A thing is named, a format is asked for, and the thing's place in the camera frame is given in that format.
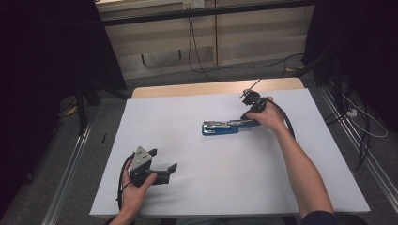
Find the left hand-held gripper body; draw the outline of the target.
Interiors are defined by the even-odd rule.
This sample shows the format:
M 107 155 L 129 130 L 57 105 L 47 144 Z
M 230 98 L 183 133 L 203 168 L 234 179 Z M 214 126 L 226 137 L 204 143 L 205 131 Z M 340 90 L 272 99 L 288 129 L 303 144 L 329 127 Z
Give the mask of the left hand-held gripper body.
M 140 187 L 152 174 L 150 165 L 153 157 L 148 154 L 149 151 L 146 151 L 142 146 L 138 146 L 129 166 L 129 177 L 136 187 Z

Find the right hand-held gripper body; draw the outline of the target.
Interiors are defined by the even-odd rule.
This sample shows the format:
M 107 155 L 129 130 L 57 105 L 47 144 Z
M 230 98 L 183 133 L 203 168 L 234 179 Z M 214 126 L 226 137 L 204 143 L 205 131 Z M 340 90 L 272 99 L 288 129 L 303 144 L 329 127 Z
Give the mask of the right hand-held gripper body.
M 260 113 L 262 112 L 267 105 L 267 100 L 264 97 L 261 97 L 259 93 L 253 91 L 253 88 L 260 82 L 260 79 L 257 79 L 255 83 L 248 89 L 245 89 L 242 92 L 240 98 L 242 98 L 242 102 L 251 108 L 249 109 L 249 113 Z

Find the blue stapler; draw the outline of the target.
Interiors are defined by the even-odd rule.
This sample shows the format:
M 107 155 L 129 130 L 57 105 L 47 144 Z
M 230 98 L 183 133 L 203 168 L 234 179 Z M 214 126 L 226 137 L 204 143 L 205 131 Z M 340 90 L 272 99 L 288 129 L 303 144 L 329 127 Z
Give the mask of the blue stapler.
M 204 121 L 202 134 L 204 136 L 235 134 L 240 128 L 251 128 L 259 126 L 256 120 L 230 120 L 230 121 Z

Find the person's right hand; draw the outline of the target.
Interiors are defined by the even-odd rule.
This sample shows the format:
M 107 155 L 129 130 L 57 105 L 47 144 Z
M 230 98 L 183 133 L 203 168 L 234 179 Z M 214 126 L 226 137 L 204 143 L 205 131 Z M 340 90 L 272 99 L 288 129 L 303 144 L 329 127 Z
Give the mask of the person's right hand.
M 275 134 L 282 131 L 289 132 L 288 127 L 284 123 L 283 116 L 275 105 L 268 102 L 266 108 L 262 112 L 248 112 L 247 117 L 258 121 L 263 127 L 272 130 Z

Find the person's left hand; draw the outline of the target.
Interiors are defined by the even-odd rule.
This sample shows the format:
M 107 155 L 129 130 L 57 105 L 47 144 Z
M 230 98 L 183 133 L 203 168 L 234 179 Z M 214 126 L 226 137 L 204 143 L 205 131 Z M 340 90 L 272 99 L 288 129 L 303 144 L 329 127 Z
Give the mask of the person's left hand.
M 136 187 L 131 182 L 128 172 L 131 163 L 132 160 L 130 159 L 122 176 L 122 205 L 120 213 L 128 218 L 136 218 L 145 202 L 145 195 L 155 182 L 157 175 L 155 173 L 150 174 L 141 186 Z

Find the white table sheet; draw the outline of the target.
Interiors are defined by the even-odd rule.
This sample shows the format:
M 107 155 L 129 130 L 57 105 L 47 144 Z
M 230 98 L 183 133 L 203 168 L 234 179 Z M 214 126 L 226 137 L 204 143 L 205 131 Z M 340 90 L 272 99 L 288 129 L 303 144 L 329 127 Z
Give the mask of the white table sheet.
M 321 173 L 336 212 L 370 208 L 308 89 L 263 92 L 286 112 L 299 145 Z M 296 214 L 283 156 L 274 134 L 248 127 L 204 136 L 204 121 L 239 118 L 240 94 L 132 98 L 127 101 L 90 216 L 117 214 L 123 162 L 138 146 L 158 149 L 152 170 L 177 162 L 169 184 L 152 186 L 141 210 L 146 218 Z

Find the wooden table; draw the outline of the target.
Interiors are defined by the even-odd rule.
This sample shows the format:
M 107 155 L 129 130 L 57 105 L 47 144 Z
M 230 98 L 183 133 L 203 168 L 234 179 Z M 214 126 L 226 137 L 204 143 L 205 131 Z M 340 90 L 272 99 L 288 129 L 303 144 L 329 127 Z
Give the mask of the wooden table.
M 242 93 L 245 89 L 253 88 L 257 92 L 276 90 L 303 89 L 299 78 L 279 78 L 232 82 L 206 82 L 176 84 L 164 86 L 139 87 L 133 90 L 132 98 L 164 98 L 196 95 L 212 95 L 226 93 Z

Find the black metal stand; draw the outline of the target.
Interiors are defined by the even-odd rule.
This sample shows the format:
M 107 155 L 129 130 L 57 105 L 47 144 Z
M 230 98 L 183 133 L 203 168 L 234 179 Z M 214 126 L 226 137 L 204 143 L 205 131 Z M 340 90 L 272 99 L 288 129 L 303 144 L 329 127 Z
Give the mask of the black metal stand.
M 99 106 L 101 103 L 101 98 L 98 94 L 99 90 L 105 91 L 106 93 L 123 100 L 130 98 L 130 96 L 125 92 L 112 88 L 110 85 L 93 79 L 79 80 L 75 87 L 76 107 L 80 124 L 79 135 L 82 135 L 88 128 L 88 119 L 84 104 L 87 102 L 89 106 Z
M 306 65 L 302 70 L 294 74 L 295 78 L 301 78 L 308 72 L 314 73 L 316 84 L 326 84 L 332 82 L 334 102 L 339 110 L 344 107 L 343 104 L 343 75 L 341 72 L 341 62 L 338 54 L 327 47 L 316 59 Z

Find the black metal crossbar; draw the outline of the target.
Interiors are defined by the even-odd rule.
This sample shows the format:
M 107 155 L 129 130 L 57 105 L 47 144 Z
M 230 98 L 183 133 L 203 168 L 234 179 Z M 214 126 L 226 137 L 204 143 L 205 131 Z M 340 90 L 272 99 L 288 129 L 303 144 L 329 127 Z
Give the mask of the black metal crossbar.
M 149 23 L 157 21 L 167 21 L 176 19 L 187 19 L 195 17 L 223 15 L 241 12 L 252 12 L 260 10 L 272 10 L 283 8 L 298 8 L 314 6 L 319 0 L 275 0 L 266 3 L 244 4 L 226 7 L 208 7 L 199 9 L 185 9 L 179 11 L 154 13 L 137 16 L 121 16 L 112 17 L 110 19 L 102 19 L 104 26 L 114 26 L 131 23 Z

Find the black curtain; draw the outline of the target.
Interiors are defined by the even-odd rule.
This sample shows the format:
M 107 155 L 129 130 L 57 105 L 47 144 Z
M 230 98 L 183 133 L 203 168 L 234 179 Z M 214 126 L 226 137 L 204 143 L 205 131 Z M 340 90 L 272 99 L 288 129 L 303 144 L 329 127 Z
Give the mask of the black curtain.
M 318 0 L 302 62 L 332 58 L 315 80 L 325 82 L 340 64 L 344 76 L 398 131 L 398 0 Z
M 63 98 L 125 81 L 98 0 L 0 0 L 0 219 L 43 155 Z

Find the beige wall cabinet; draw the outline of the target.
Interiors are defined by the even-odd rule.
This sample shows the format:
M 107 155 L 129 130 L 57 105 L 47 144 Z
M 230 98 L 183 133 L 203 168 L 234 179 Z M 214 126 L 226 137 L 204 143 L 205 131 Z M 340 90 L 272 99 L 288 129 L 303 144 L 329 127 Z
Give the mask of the beige wall cabinet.
M 110 19 L 179 11 L 183 1 L 96 0 L 96 6 L 102 19 Z M 273 0 L 204 1 L 204 8 L 214 8 Z M 313 6 L 291 7 L 122 24 L 108 26 L 106 32 L 124 78 L 132 80 L 301 53 L 313 12 Z

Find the aluminium floor rail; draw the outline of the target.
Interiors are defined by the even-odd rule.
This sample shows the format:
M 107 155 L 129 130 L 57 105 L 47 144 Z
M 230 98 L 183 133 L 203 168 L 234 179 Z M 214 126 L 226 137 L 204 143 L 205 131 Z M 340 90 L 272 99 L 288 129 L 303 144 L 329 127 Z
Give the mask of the aluminium floor rail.
M 354 144 L 356 151 L 359 153 L 359 159 L 351 169 L 352 173 L 357 173 L 360 167 L 365 165 L 394 210 L 398 213 L 398 185 L 388 176 L 386 170 L 383 169 L 370 148 L 371 139 L 380 141 L 383 138 L 387 138 L 389 136 L 388 131 L 380 122 L 367 113 L 365 109 L 356 105 L 345 95 L 343 95 L 343 100 L 348 104 L 347 109 L 356 109 L 358 111 L 358 116 L 355 118 L 348 117 L 346 115 L 347 111 L 338 112 L 334 102 L 334 96 L 330 90 L 321 89 L 320 92 L 330 107 L 332 116 L 335 117 L 333 122 L 338 122 L 340 124 L 349 140 Z M 378 135 L 371 132 L 368 128 L 371 121 L 377 123 L 384 130 L 384 133 Z
M 65 169 L 61 181 L 56 189 L 50 206 L 48 207 L 41 225 L 56 225 L 57 220 L 61 214 L 63 205 L 68 196 L 70 185 L 74 174 L 76 173 L 77 166 L 84 151 L 86 142 L 89 138 L 92 125 L 87 125 L 79 134 L 77 143 L 74 146 L 71 157 L 68 161 L 67 168 Z

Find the white wall socket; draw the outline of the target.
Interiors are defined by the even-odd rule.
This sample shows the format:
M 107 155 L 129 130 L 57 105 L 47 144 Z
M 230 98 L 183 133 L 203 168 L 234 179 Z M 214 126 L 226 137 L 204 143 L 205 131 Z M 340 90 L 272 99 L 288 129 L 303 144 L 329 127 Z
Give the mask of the white wall socket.
M 204 0 L 184 0 L 182 2 L 182 6 L 184 9 L 198 9 L 205 7 Z

